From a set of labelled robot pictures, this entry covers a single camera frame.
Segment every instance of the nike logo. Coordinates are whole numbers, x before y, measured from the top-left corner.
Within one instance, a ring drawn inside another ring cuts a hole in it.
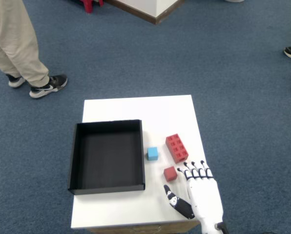
[[[37,89],[37,90],[44,90],[44,91],[53,90],[53,86],[52,86],[52,85],[50,85],[50,87],[49,87],[49,88],[46,88],[46,89]]]

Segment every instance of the robot wrist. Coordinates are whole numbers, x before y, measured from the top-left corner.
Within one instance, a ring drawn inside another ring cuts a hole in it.
[[[217,223],[222,222],[222,220],[212,220],[208,218],[203,218],[199,220],[201,222],[202,234],[223,234],[223,232],[217,229]]]

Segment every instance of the wall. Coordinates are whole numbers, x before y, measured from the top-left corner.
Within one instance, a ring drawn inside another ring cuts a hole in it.
[[[156,17],[157,0],[117,0],[141,12]]]
[[[174,4],[177,0],[156,0],[156,15],[155,17],[159,16],[165,10],[167,10],[172,4]]]
[[[159,16],[177,0],[117,0],[153,17]]]

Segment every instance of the robot finger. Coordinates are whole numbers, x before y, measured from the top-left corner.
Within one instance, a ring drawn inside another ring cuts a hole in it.
[[[183,169],[183,168],[178,167],[177,171],[182,172],[185,175],[187,180],[193,178],[193,176],[192,176],[191,172],[188,170],[188,168]]]
[[[185,200],[176,196],[167,185],[164,185],[164,189],[170,205],[187,219],[193,219],[194,214],[191,205]]]
[[[197,177],[196,179],[204,179],[206,178],[206,174],[205,174],[205,171],[203,170],[203,168],[201,166],[199,166],[197,163],[195,162],[192,162],[191,163],[197,170],[198,174],[199,174],[199,177]]]
[[[210,168],[208,167],[208,164],[206,162],[204,162],[203,160],[201,161],[201,164],[204,167],[204,171],[206,172],[206,176],[211,179],[213,178],[213,174],[212,171],[210,170]]]
[[[192,164],[184,162],[184,165],[186,167],[188,167],[188,169],[191,171],[192,176],[193,176],[194,179],[197,179],[197,178],[200,177],[198,171],[196,170],[196,168]]]
[[[198,170],[198,173],[199,173],[201,179],[207,178],[206,173],[202,168],[200,168]]]

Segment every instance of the beige pants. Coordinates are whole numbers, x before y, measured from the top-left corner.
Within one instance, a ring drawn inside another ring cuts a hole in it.
[[[31,85],[49,82],[39,60],[36,34],[22,0],[0,0],[0,70]]]

